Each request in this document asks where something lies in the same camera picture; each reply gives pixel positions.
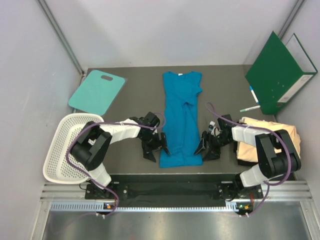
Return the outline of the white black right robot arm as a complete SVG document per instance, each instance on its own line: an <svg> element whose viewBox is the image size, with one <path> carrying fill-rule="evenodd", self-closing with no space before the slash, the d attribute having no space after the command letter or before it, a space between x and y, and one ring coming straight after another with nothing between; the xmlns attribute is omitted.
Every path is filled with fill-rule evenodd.
<svg viewBox="0 0 320 240"><path fill-rule="evenodd" d="M217 121L220 133L215 134L215 124L211 122L208 131L202 132L194 155L206 152L204 161L217 160L221 148L235 142L253 146L257 153L257 164L236 174L232 180L233 198L245 198L253 187L301 169L301 159L287 130L247 126L233 122L229 114L222 115Z"/></svg>

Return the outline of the black t shirt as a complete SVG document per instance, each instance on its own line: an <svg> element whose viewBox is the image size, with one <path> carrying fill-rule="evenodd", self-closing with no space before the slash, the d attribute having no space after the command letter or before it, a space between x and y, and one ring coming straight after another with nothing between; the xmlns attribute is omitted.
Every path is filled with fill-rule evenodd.
<svg viewBox="0 0 320 240"><path fill-rule="evenodd" d="M258 156L255 147L245 143L236 143L233 151L239 166L253 167L258 164Z"/></svg>

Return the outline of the blue t shirt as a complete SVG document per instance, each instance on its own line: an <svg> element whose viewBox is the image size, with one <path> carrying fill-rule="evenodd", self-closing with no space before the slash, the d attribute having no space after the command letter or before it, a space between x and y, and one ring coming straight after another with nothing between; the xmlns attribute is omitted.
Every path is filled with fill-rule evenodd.
<svg viewBox="0 0 320 240"><path fill-rule="evenodd" d="M161 151L159 166L201 166L202 157L195 154L195 151L200 143L198 96L202 92L202 73L191 71L180 74L168 71L162 76L166 119L162 131L166 135L169 154Z"/></svg>

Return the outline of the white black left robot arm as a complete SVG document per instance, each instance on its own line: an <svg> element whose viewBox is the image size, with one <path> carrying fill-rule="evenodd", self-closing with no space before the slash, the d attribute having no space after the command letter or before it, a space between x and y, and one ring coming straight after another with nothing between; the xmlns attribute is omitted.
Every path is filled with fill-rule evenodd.
<svg viewBox="0 0 320 240"><path fill-rule="evenodd" d="M158 132L160 119L148 112L144 117L130 117L120 122L87 122L69 146L65 158L83 172L91 184L89 199L107 199L114 191L111 176L103 164L111 144L126 139L140 139L144 159L156 162L153 152L164 150L169 156L166 134Z"/></svg>

